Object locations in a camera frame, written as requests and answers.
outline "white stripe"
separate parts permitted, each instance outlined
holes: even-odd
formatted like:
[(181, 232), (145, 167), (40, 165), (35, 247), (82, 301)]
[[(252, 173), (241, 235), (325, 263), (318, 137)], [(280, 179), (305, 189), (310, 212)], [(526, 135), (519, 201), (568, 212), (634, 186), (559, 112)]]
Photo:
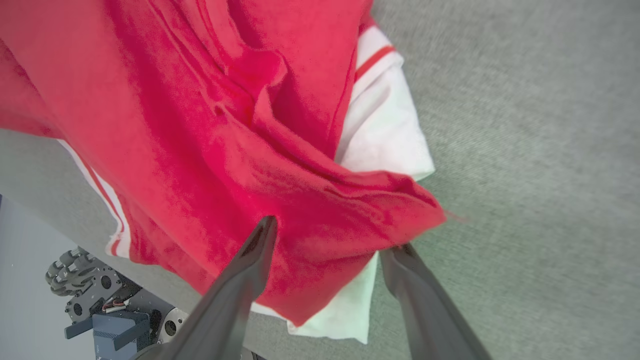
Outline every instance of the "white stripe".
[(121, 256), (123, 258), (129, 259), (129, 249), (131, 248), (131, 228), (129, 228), (129, 222), (127, 221), (127, 217), (124, 215), (124, 210), (122, 209), (122, 204), (120, 203), (120, 199), (118, 199), (118, 195), (113, 190), (111, 185), (107, 183), (97, 172), (93, 171), (95, 176), (100, 181), (104, 192), (107, 193), (109, 199), (113, 203), (113, 206), (116, 208), (116, 212), (120, 215), (120, 219), (122, 219), (122, 224), (124, 226), (124, 230), (122, 231), (122, 235), (120, 236), (120, 243), (116, 248), (116, 255)]
[[(115, 196), (115, 192), (113, 191), (113, 188), (110, 187), (104, 180), (102, 180), (100, 175), (98, 175), (98, 173), (96, 173), (95, 170), (93, 171), (93, 173), (95, 174), (95, 176), (98, 179), (98, 181), (100, 181), (100, 185), (102, 185), (104, 191), (107, 193), (107, 196), (109, 197), (109, 199), (111, 200), (113, 205), (116, 207), (116, 210), (119, 209), (119, 212), (121, 213), (120, 217), (118, 217), (118, 214), (116, 214), (114, 212), (114, 209), (111, 208), (111, 205), (109, 205), (109, 201), (107, 201), (107, 199), (104, 197), (104, 195), (100, 191), (100, 188), (98, 187), (98, 185), (93, 180), (93, 177), (89, 173), (89, 170), (85, 167), (84, 163), (82, 162), (82, 160), (80, 159), (80, 156), (76, 153), (76, 151), (73, 150), (71, 145), (69, 145), (66, 141), (58, 140), (58, 142), (60, 143), (60, 145), (62, 145), (69, 152), (69, 154), (71, 155), (71, 158), (73, 158), (73, 160), (75, 161), (76, 165), (78, 166), (78, 169), (80, 170), (80, 172), (82, 173), (82, 175), (86, 179), (87, 183), (89, 183), (89, 185), (93, 188), (93, 190), (98, 194), (100, 199), (102, 199), (104, 204), (107, 206), (107, 209), (109, 209), (109, 212), (111, 213), (111, 216), (116, 220), (116, 223), (117, 223), (116, 231), (115, 231), (115, 233), (113, 235), (111, 235), (111, 238), (109, 239), (109, 242), (107, 243), (106, 253), (108, 255), (113, 255), (111, 253), (111, 246), (113, 245), (114, 242), (116, 242), (116, 240), (120, 239), (120, 244), (118, 244), (118, 248), (116, 249), (116, 253), (118, 254), (118, 256), (124, 256), (124, 257), (128, 258), (129, 257), (129, 248), (131, 247), (131, 233), (129, 231), (129, 224), (127, 223), (127, 218), (124, 217), (123, 213), (121, 213), (122, 212), (122, 205), (120, 204), (120, 201), (118, 200), (118, 197)], [(124, 234), (122, 234), (123, 236), (121, 236), (123, 227), (124, 227), (125, 231), (124, 231)]]

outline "wrinkled fabric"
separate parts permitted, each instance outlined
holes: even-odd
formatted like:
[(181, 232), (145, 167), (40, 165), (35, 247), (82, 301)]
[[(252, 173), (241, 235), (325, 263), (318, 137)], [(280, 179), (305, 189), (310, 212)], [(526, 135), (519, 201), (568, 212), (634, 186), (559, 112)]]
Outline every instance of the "wrinkled fabric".
[(333, 162), (370, 5), (5, 1), (0, 126), (66, 141), (121, 207), (111, 252), (201, 293), (275, 215), (258, 302), (301, 325), (444, 221), (408, 176)]

